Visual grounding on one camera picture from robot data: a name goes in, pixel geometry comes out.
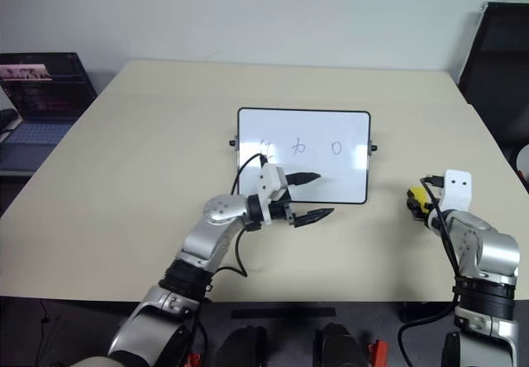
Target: white wall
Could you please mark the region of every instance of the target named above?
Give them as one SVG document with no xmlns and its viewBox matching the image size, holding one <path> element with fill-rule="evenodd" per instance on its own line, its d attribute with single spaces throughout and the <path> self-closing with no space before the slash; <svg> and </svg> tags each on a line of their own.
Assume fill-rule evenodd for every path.
<svg viewBox="0 0 529 367">
<path fill-rule="evenodd" d="M 0 0 L 2 51 L 77 51 L 101 88 L 128 59 L 448 69 L 488 0 Z"/>
</svg>

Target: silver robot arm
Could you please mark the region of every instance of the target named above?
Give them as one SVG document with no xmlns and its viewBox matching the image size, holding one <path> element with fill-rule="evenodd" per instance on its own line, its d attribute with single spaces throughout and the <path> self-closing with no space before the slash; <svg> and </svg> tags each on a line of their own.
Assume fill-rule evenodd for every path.
<svg viewBox="0 0 529 367">
<path fill-rule="evenodd" d="M 459 260 L 453 291 L 459 296 L 455 324 L 446 337 L 443 367 L 518 367 L 518 324 L 513 319 L 520 249 L 516 240 L 468 212 L 470 173 L 447 170 L 427 182 L 441 189 L 439 207 Z M 427 227 L 440 235 L 435 209 Z"/>
<path fill-rule="evenodd" d="M 319 178 L 314 173 L 285 176 L 283 170 L 262 162 L 259 192 L 220 195 L 206 203 L 203 216 L 186 237 L 182 249 L 114 337 L 109 358 L 124 366 L 164 367 L 181 365 L 187 358 L 193 329 L 213 274 L 228 251 L 233 236 L 255 231 L 274 219 L 291 225 L 307 225 L 333 209 L 318 209 L 297 217 L 290 209 L 289 184 L 305 184 Z"/>
</svg>

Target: black whiteboard frame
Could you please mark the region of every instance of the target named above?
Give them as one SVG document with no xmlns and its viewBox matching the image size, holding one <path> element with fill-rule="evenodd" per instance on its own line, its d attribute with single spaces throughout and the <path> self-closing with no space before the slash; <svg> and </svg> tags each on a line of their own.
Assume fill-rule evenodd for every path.
<svg viewBox="0 0 529 367">
<path fill-rule="evenodd" d="M 369 118 L 368 122 L 368 130 L 367 130 L 367 169 L 365 170 L 365 199 L 363 202 L 313 202 L 313 201 L 307 201 L 307 200 L 293 200 L 293 203 L 315 203 L 315 204 L 366 204 L 367 198 L 368 198 L 368 187 L 369 187 L 369 161 L 371 156 L 371 150 L 369 149 L 371 147 L 371 114 L 367 111 L 350 111 L 345 109 L 303 109 L 303 108 L 268 108 L 268 107 L 240 107 L 237 110 L 237 171 L 241 167 L 240 162 L 240 140 L 241 140 L 241 133 L 240 133 L 240 115 L 241 111 L 243 109 L 252 109 L 252 110 L 260 110 L 260 111 L 303 111 L 303 112 L 343 112 L 343 113 L 367 113 L 367 116 Z"/>
</svg>

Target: cable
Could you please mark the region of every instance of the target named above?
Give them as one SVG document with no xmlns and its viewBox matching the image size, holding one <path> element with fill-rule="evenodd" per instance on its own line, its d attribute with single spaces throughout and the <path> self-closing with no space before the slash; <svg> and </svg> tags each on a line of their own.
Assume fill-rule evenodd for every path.
<svg viewBox="0 0 529 367">
<path fill-rule="evenodd" d="M 455 255 L 454 245 L 452 244 L 452 240 L 450 238 L 450 235 L 448 234 L 448 227 L 446 226 L 445 219 L 442 216 L 441 208 L 439 207 L 439 203 L 437 202 L 436 197 L 434 196 L 433 192 L 431 191 L 430 187 L 427 184 L 427 179 L 420 179 L 420 181 L 424 189 L 427 191 L 428 196 L 431 199 L 431 203 L 436 209 L 437 216 L 439 217 L 439 222 L 441 223 L 441 228 L 440 228 L 441 241 L 445 248 L 446 256 L 448 257 L 448 260 L 450 261 L 450 265 L 452 266 L 452 269 L 454 270 L 454 275 L 455 277 L 457 277 L 459 276 L 459 273 L 460 273 L 459 264 L 457 263 L 457 257 Z M 408 328 L 416 327 L 416 326 L 423 326 L 425 324 L 430 324 L 433 322 L 437 322 L 438 320 L 441 320 L 443 317 L 445 317 L 446 315 L 448 315 L 450 312 L 454 310 L 455 306 L 457 305 L 457 300 L 458 300 L 458 295 L 454 294 L 452 301 L 441 312 L 437 313 L 436 315 L 430 316 L 430 317 L 424 317 L 423 319 L 417 319 L 412 322 L 408 322 L 404 324 L 402 327 L 400 327 L 400 329 L 398 330 L 398 334 L 397 334 L 398 347 L 400 348 L 400 351 L 403 354 L 403 358 L 406 360 L 406 363 L 409 367 L 413 367 L 413 364 L 410 361 L 409 357 L 407 356 L 406 350 L 404 349 L 403 333 Z"/>
<path fill-rule="evenodd" d="M 42 312 L 44 313 L 44 315 L 41 318 L 41 340 L 39 341 L 39 347 L 36 350 L 35 367 L 38 367 L 39 365 L 39 358 L 41 356 L 42 344 L 44 343 L 44 337 L 45 337 L 44 325 L 50 321 L 50 318 L 48 317 L 48 310 L 46 309 L 46 306 L 44 305 L 44 302 L 41 299 L 39 299 L 39 304 L 41 305 Z"/>
<path fill-rule="evenodd" d="M 186 351 L 182 354 L 183 359 L 179 360 L 179 362 L 176 364 L 178 367 L 184 367 L 186 363 L 188 362 L 189 356 L 193 352 L 192 348 L 195 342 L 195 336 L 197 335 L 197 329 L 200 325 L 200 321 L 198 319 L 200 318 L 200 312 L 202 311 L 202 305 L 203 305 L 203 302 L 200 302 L 198 304 L 198 308 L 195 312 L 194 319 L 193 319 L 193 325 L 191 326 L 191 332 L 189 334 L 187 348 L 186 348 Z"/>
<path fill-rule="evenodd" d="M 200 333 L 202 334 L 202 339 L 204 342 L 203 352 L 202 352 L 202 362 L 200 365 L 206 365 L 206 357 L 207 357 L 207 347 L 208 347 L 208 338 L 207 338 L 207 332 L 204 326 L 202 325 L 202 322 L 198 320 L 198 330 L 200 330 Z"/>
<path fill-rule="evenodd" d="M 402 327 L 400 327 L 400 329 L 398 330 L 398 334 L 397 334 L 398 347 L 400 348 L 400 352 L 403 354 L 403 358 L 406 360 L 408 367 L 413 367 L 413 364 L 410 361 L 409 357 L 407 356 L 406 350 L 404 349 L 403 333 L 408 328 L 416 327 L 416 326 L 423 326 L 425 324 L 430 324 L 430 323 L 441 320 L 443 317 L 447 316 L 454 310 L 455 305 L 457 304 L 457 298 L 458 298 L 458 295 L 454 294 L 454 297 L 452 298 L 452 301 L 448 304 L 448 306 L 445 309 L 443 309 L 441 312 L 437 313 L 436 315 L 430 316 L 430 317 L 424 317 L 423 319 L 417 319 L 417 320 L 414 320 L 413 322 L 408 322 L 404 324 Z"/>
<path fill-rule="evenodd" d="M 246 272 L 245 266 L 242 264 L 241 255 L 239 253 L 239 243 L 241 242 L 242 235 L 246 232 L 246 229 L 241 229 L 239 232 L 239 235 L 237 235 L 237 238 L 235 240 L 235 259 L 237 261 L 237 264 L 239 265 L 239 269 L 233 268 L 232 266 L 221 266 L 219 269 L 215 271 L 215 274 L 222 272 L 223 270 L 230 270 L 231 272 L 235 272 L 236 274 L 239 274 L 243 278 L 248 277 L 248 272 Z"/>
<path fill-rule="evenodd" d="M 266 156 L 264 156 L 263 154 L 261 153 L 258 153 L 258 154 L 255 154 L 255 155 L 252 155 L 240 168 L 239 170 L 237 171 L 237 175 L 235 176 L 235 179 L 233 180 L 233 185 L 231 186 L 231 192 L 230 192 L 230 195 L 232 195 L 233 193 L 235 193 L 235 188 L 237 187 L 237 184 L 239 183 L 239 177 L 241 176 L 241 173 L 242 173 L 242 170 L 245 169 L 245 167 L 253 160 L 255 159 L 257 156 L 260 157 L 261 160 L 264 160 L 266 161 Z"/>
<path fill-rule="evenodd" d="M 437 199 L 434 196 L 433 192 L 431 191 L 430 187 L 428 187 L 426 179 L 420 179 L 420 181 L 424 189 L 427 191 L 428 196 L 431 199 L 431 203 L 436 209 L 437 216 L 439 217 L 439 222 L 441 223 L 441 230 L 440 230 L 441 240 L 443 242 L 443 246 L 445 247 L 445 252 L 446 252 L 446 255 L 448 256 L 448 260 L 450 261 L 450 264 L 452 265 L 452 269 L 454 270 L 454 275 L 459 276 L 460 268 L 459 268 L 459 264 L 457 263 L 457 258 L 455 256 L 454 245 L 452 244 L 452 240 L 450 236 L 448 235 L 448 228 L 446 227 L 446 222 L 442 216 L 442 211 L 439 208 L 439 203 L 437 202 Z"/>
</svg>

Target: table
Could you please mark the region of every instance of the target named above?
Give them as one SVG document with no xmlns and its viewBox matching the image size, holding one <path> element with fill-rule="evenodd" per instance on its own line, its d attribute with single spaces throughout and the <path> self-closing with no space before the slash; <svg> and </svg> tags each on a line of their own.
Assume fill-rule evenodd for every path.
<svg viewBox="0 0 529 367">
<path fill-rule="evenodd" d="M 213 300 L 451 299 L 440 239 L 405 203 L 420 177 L 449 168 L 473 174 L 471 211 L 529 254 L 529 196 L 448 74 L 133 60 L 0 220 L 0 292 L 140 300 L 203 204 L 229 192 L 241 106 L 367 110 L 379 150 L 365 205 L 245 234 L 250 277 L 219 274 Z M 529 298 L 524 267 L 518 299 Z"/>
</svg>

